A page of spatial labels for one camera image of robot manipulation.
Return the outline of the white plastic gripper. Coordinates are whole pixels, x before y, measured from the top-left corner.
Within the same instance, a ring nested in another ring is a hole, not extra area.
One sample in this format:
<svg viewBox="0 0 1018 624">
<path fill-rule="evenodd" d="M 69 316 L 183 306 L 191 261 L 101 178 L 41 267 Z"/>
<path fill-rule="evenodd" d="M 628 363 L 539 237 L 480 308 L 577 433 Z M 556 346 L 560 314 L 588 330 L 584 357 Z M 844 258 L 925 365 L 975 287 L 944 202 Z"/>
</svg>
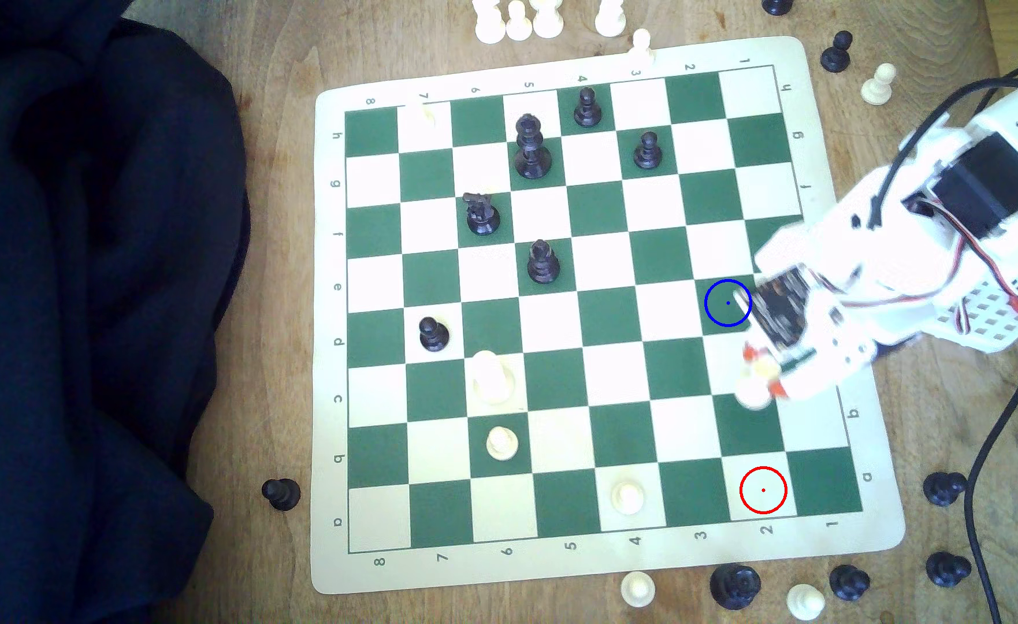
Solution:
<svg viewBox="0 0 1018 624">
<path fill-rule="evenodd" d="M 865 222 L 865 209 L 843 202 L 821 221 L 783 226 L 757 252 L 756 346 L 742 347 L 756 361 L 757 399 L 809 399 L 906 339 L 896 316 L 907 277 Z"/>
</svg>

